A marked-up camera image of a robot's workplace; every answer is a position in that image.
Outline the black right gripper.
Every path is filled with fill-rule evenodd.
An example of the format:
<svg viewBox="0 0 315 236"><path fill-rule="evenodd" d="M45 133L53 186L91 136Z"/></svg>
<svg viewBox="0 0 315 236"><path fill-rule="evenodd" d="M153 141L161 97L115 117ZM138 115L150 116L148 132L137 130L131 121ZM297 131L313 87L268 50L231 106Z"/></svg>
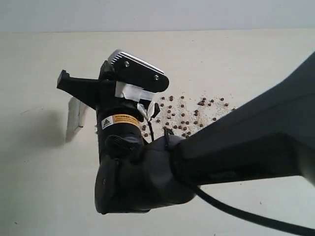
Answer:
<svg viewBox="0 0 315 236"><path fill-rule="evenodd" d="M136 118L148 110L146 99L135 99L140 95L142 88L117 81L117 74L105 61L100 68L98 80L70 77L66 70L62 70L58 80L57 89L62 90L96 111L96 116L110 116L113 114L129 114Z"/></svg>

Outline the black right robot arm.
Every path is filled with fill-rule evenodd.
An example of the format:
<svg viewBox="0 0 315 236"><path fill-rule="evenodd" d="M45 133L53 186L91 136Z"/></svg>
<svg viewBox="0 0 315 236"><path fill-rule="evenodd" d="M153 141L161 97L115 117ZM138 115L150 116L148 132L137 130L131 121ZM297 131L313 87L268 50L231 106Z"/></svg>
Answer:
<svg viewBox="0 0 315 236"><path fill-rule="evenodd" d="M57 88L96 111L98 213L147 212L194 198L196 185L302 176L315 181L315 57L278 85L185 138L166 129L148 143L139 122L158 104L143 92L162 92L169 80L154 66L115 51L98 79L63 70Z"/></svg>

